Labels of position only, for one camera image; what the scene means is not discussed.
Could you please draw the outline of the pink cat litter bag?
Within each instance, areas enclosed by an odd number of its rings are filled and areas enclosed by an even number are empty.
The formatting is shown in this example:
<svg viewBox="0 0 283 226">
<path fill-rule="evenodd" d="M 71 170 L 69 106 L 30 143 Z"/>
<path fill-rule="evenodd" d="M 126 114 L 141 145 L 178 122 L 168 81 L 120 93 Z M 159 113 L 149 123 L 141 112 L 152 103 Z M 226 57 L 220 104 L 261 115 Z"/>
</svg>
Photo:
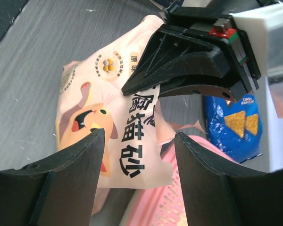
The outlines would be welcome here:
<svg viewBox="0 0 283 226">
<path fill-rule="evenodd" d="M 93 213 L 100 211 L 111 188 L 150 189 L 171 183 L 171 164 L 161 159 L 160 152 L 181 126 L 165 121 L 158 86 L 128 97 L 121 91 L 162 23 L 159 17 L 148 15 L 87 59 L 63 68 L 57 149 L 77 143 L 95 129 L 105 131 Z"/>
</svg>

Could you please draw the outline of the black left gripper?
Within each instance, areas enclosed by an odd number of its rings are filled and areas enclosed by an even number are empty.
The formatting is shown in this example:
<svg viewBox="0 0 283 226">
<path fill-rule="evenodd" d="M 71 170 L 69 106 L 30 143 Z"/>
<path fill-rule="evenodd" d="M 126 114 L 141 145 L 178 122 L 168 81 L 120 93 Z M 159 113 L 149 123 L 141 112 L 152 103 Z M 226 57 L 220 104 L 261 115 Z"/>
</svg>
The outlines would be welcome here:
<svg viewBox="0 0 283 226">
<path fill-rule="evenodd" d="M 203 95 L 237 101 L 258 89 L 261 77 L 249 37 L 238 26 L 235 13 L 260 4 L 208 4 L 182 7 L 171 4 L 162 16 L 167 27 L 159 28 L 149 40 L 131 77 L 122 87 L 124 96 L 160 87 L 158 97 Z M 240 80 L 244 91 L 237 96 Z"/>
</svg>

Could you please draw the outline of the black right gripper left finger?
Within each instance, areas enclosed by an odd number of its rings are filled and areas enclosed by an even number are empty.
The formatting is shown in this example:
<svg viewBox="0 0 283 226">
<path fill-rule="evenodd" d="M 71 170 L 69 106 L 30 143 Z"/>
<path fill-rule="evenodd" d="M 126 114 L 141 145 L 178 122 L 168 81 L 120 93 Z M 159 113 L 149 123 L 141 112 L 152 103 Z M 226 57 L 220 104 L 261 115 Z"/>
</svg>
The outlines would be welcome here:
<svg viewBox="0 0 283 226">
<path fill-rule="evenodd" d="M 0 171 L 0 226 L 87 226 L 105 143 L 96 129 L 21 169 Z"/>
</svg>

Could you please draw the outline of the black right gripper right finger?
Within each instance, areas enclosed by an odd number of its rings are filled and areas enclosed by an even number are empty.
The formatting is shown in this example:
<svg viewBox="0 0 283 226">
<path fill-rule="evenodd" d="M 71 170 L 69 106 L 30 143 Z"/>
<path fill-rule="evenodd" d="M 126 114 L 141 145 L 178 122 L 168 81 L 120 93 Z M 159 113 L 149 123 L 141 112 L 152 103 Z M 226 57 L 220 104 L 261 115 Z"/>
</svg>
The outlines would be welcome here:
<svg viewBox="0 0 283 226">
<path fill-rule="evenodd" d="M 230 161 L 180 132 L 175 153 L 190 226 L 283 226 L 283 169 Z"/>
</svg>

